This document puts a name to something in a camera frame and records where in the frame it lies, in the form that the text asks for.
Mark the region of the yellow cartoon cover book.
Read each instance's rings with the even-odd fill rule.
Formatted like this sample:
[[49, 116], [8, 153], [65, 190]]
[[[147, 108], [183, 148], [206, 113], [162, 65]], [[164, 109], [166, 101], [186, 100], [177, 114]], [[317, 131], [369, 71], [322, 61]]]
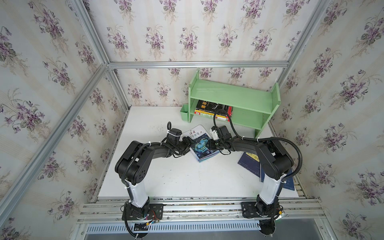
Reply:
[[227, 122], [229, 121], [229, 119], [226, 115], [214, 114], [214, 113], [204, 112], [204, 111], [200, 111], [200, 110], [195, 110], [194, 114], [202, 116], [202, 117], [211, 118], [211, 119], [213, 119], [215, 117], [215, 119], [217, 119], [217, 120], [227, 121]]

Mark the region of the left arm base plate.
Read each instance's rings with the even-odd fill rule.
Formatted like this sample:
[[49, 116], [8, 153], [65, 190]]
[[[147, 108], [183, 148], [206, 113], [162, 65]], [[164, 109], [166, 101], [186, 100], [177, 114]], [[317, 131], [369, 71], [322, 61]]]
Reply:
[[121, 208], [122, 220], [161, 220], [163, 218], [163, 204], [146, 204], [143, 208], [133, 206], [126, 202]]

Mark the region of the white science youth magazine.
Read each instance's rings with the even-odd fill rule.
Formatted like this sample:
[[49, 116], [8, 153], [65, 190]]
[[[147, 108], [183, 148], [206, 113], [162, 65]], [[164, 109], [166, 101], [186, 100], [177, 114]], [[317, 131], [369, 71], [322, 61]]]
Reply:
[[219, 153], [219, 150], [210, 150], [208, 148], [209, 140], [212, 138], [202, 125], [198, 125], [186, 132], [183, 132], [182, 136], [189, 137], [192, 140], [190, 152], [199, 163], [212, 158]]

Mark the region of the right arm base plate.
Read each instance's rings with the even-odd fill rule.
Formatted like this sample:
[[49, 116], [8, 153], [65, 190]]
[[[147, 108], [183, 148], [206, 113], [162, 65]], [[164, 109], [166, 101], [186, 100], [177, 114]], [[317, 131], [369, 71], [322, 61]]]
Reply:
[[266, 205], [260, 202], [241, 202], [242, 216], [247, 219], [251, 218], [273, 218], [276, 219], [281, 215], [281, 207], [277, 204]]

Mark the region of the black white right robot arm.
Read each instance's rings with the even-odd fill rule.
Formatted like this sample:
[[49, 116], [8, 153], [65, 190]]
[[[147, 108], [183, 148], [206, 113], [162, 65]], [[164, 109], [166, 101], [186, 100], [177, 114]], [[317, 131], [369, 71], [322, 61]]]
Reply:
[[[216, 115], [223, 113], [228, 117], [234, 136], [226, 126], [216, 124]], [[211, 128], [213, 139], [209, 141], [210, 150], [228, 152], [244, 152], [255, 154], [259, 158], [261, 170], [264, 171], [264, 182], [255, 204], [256, 213], [260, 217], [270, 218], [274, 223], [283, 208], [279, 204], [279, 195], [286, 181], [297, 175], [303, 165], [303, 154], [292, 141], [280, 137], [247, 138], [240, 136], [234, 128], [231, 117], [223, 110], [218, 110], [213, 117]]]

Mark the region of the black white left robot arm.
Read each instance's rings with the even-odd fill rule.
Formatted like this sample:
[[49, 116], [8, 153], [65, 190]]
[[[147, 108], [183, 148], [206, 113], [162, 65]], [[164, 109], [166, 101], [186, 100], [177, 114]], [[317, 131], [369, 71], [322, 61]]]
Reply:
[[122, 219], [143, 220], [150, 214], [150, 197], [143, 180], [153, 159], [181, 157], [189, 153], [193, 140], [167, 123], [167, 135], [160, 142], [133, 141], [115, 165], [115, 172], [124, 184], [130, 199], [123, 206]]

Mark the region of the black book yellow title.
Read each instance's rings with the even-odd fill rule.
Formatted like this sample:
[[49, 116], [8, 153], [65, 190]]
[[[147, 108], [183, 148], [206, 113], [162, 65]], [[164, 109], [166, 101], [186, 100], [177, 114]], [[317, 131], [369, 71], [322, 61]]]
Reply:
[[203, 101], [203, 100], [198, 100], [196, 108], [201, 110], [214, 111], [214, 112], [217, 112], [218, 110], [223, 110], [228, 114], [229, 113], [232, 114], [232, 110], [233, 110], [233, 108], [230, 106], [212, 103], [212, 102]]

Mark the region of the green nature encyclopedia book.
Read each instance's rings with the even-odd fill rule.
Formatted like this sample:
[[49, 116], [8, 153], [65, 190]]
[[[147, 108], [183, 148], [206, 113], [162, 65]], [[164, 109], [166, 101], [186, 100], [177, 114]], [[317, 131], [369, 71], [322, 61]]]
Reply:
[[224, 113], [222, 111], [219, 111], [218, 113], [214, 112], [214, 111], [209, 111], [209, 110], [201, 110], [201, 109], [198, 109], [198, 108], [195, 108], [195, 110], [200, 110], [200, 111], [204, 111], [204, 112], [210, 112], [210, 113], [214, 113], [214, 114], [220, 114], [220, 115], [226, 115], [229, 119], [229, 117], [232, 115], [231, 113]]

